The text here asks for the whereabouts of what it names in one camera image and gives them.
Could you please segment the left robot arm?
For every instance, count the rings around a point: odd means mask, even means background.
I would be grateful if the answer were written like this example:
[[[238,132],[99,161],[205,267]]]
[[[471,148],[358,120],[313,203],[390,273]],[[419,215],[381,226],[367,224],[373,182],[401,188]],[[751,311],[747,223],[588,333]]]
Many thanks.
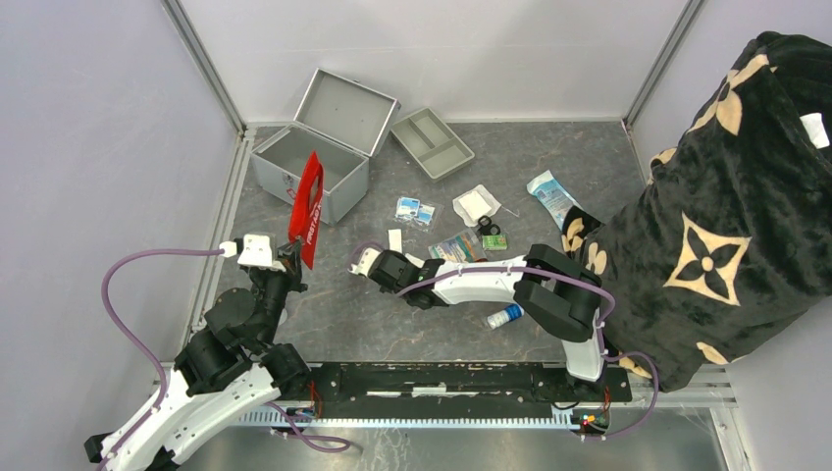
[[[157,392],[118,430],[84,443],[99,470],[176,470],[234,421],[277,398],[297,399],[310,369],[289,343],[274,341],[292,292],[304,292],[297,237],[277,246],[267,235],[223,242],[250,288],[223,292],[172,366],[156,362]]]

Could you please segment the red first aid pouch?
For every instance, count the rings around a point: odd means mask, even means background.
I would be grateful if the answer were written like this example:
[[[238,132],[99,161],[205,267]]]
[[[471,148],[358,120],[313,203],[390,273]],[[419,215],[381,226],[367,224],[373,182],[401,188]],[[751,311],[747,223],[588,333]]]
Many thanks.
[[[288,241],[299,244],[300,260],[310,270],[314,268],[321,223],[324,178],[324,167],[317,152],[312,151],[295,192],[287,229]]]

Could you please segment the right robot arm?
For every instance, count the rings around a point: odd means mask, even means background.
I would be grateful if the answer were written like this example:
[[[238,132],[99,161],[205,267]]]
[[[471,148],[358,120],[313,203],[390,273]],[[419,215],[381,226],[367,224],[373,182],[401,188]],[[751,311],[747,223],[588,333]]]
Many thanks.
[[[606,386],[600,332],[614,297],[599,276],[545,244],[524,256],[492,262],[418,262],[392,249],[368,246],[349,271],[363,276],[407,304],[420,308],[466,302],[516,304],[545,332],[560,340],[566,355],[566,385],[580,400]]]

